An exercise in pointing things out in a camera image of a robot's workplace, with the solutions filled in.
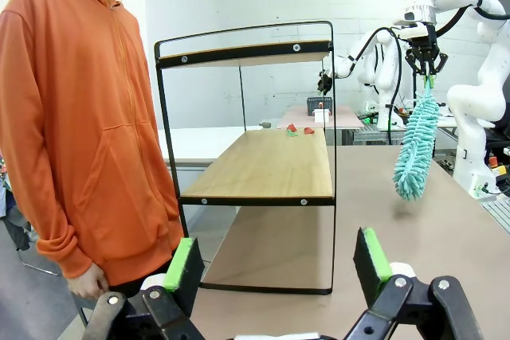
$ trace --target orange object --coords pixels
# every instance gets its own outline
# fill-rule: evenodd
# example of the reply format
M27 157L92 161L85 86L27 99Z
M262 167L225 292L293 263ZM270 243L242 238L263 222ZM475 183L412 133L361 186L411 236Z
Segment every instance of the orange object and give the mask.
M116 0L10 0L0 147L37 249L66 278L153 272L182 237L136 19Z
M488 159L488 164L491 166L491 168L495 169L498 167L499 163L497 161L497 157L492 156Z

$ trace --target black pants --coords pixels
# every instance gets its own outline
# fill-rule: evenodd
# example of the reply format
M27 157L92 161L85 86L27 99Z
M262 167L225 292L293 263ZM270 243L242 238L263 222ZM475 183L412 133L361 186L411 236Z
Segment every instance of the black pants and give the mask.
M154 272L151 272L148 275L145 275L144 277L133 280L132 282L127 282L123 284L119 284L118 286L110 286L110 291L114 292L120 292L122 294L125 294L127 298L132 298L136 294L139 293L140 288L142 287L143 281L148 277L152 275L158 275L158 274L166 274L168 271L168 267L170 266L171 260L168 260L163 266L155 270Z

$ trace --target hoodie pocket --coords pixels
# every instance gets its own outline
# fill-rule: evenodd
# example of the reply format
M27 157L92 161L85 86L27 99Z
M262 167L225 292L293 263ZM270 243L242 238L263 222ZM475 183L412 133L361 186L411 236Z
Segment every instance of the hoodie pocket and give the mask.
M105 260L139 255L168 233L133 126L103 132L77 208Z

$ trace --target hoodie sleeve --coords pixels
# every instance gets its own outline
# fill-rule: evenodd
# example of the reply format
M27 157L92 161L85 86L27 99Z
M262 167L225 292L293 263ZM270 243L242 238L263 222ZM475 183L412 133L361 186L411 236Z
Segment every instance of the hoodie sleeve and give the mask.
M35 80L33 35L23 18L0 14L0 147L17 203L40 239L38 251L66 278L92 264L58 202L45 147L44 111Z

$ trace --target red object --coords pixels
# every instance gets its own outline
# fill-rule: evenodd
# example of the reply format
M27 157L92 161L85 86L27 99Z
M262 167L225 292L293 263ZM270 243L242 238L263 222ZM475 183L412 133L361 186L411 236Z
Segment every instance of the red object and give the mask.
M498 167L497 157L491 157L488 159L488 164L494 169Z

